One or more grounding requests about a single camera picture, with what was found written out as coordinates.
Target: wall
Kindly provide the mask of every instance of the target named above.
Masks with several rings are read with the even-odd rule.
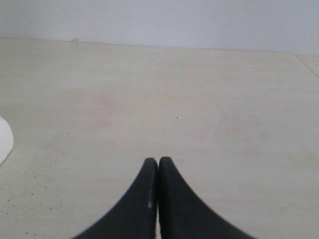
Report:
[[[0,37],[319,55],[318,0],[1,0]]]

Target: white wall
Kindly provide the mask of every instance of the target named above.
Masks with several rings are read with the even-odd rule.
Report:
[[[319,55],[319,1],[0,0],[0,37]]]

